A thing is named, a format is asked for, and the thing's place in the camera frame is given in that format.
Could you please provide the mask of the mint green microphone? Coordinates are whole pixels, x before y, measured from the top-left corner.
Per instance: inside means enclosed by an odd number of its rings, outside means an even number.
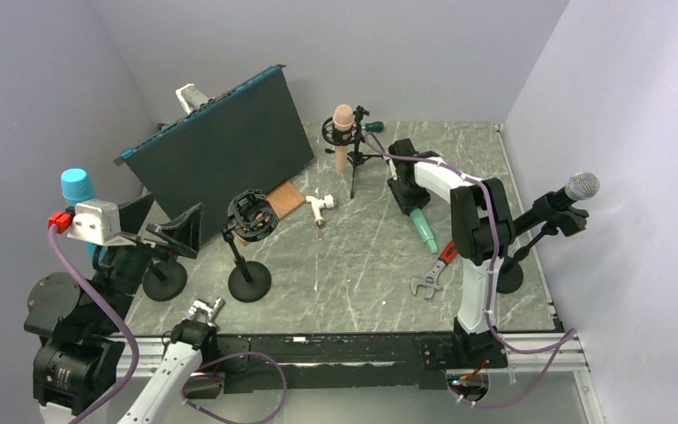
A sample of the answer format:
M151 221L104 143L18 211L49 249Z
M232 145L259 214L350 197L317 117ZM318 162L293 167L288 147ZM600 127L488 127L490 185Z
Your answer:
M426 246L428 251L431 254L437 254L438 245L435 240L435 236L422 210L420 208L414 208L409 213L409 217L413 222L415 228L417 229L418 235L420 236L423 244Z

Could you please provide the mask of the black round base clip stand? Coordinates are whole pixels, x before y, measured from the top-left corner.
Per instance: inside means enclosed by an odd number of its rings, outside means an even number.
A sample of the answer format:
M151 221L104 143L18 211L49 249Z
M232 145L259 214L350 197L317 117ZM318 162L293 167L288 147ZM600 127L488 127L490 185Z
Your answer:
M140 254L131 254L130 249L121 249L115 254L109 273L95 270L95 248L92 255L92 267L95 276L92 279L105 291L121 292L133 296L142 289L147 298L163 302L174 299L185 288L187 271L185 267L173 261L157 261Z

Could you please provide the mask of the black tripod shock mount stand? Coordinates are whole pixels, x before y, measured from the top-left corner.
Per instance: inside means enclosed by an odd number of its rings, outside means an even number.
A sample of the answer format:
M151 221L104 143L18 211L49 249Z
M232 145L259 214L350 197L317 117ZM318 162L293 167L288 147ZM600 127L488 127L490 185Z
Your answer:
M364 129L363 119L370 115L370 112L361 105L358 105L356 108L352 108L354 112L354 125L351 132L351 141L348 146L347 153L347 164L351 165L351 186L350 186L350 198L354 199L356 195L356 175L358 168L367 162L371 158L380 158L380 154L367 154L360 151L360 145L364 141L364 136L366 132ZM332 140L332 116L327 118L321 127L321 137L326 141L331 148L327 148L327 153L333 153L335 155L335 142Z

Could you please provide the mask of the blue microphone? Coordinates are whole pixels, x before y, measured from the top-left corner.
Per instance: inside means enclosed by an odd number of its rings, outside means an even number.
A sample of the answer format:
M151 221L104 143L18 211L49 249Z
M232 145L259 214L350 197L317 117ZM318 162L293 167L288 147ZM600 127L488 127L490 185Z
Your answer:
M64 200L69 206L74 206L95 197L95 189L91 178L81 168L64 170L60 176L60 185Z

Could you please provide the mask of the black round base shock mount stand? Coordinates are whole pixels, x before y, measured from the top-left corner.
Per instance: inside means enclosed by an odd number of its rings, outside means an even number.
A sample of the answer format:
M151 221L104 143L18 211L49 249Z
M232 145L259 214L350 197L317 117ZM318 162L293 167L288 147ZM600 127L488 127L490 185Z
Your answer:
M229 203L221 235L233 254L235 268L229 274L227 285L237 301L253 303L270 291L272 275L267 266L243 255L241 250L254 247L272 235L279 223L280 218L261 190L247 189Z

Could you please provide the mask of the pink microphone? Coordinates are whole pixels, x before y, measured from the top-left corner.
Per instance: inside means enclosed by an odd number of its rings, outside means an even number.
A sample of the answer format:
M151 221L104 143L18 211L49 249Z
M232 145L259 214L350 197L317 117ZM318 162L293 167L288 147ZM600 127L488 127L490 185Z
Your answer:
M332 116L332 140L335 142L335 170L343 173L346 169L347 153L354 125L354 112L348 104L340 104Z

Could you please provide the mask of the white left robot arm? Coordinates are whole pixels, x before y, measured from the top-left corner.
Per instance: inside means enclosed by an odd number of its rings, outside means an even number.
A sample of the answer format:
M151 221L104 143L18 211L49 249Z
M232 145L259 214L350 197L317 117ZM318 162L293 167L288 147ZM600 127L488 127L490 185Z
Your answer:
M51 215L49 240L66 235L93 245L94 274L67 269L42 277L27 298L24 329L41 346L34 357L33 393L42 406L78 417L116 382L128 333L124 319L138 291L154 301L174 299L188 275L179 257L194 259L201 243L202 203L167 223L146 223L149 193L122 205L90 199Z

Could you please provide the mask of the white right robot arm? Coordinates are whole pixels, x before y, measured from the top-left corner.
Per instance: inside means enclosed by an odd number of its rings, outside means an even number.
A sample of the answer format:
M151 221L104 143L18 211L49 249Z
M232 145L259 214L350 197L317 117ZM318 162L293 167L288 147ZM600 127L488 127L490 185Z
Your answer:
M388 158L395 168L388 186L405 215L422 209L433 194L449 205L451 240L463 260L451 354L459 365L471 367L486 349L501 345L495 337L495 284L516 236L503 184L473 177L434 152L419 152L409 139L394 142Z

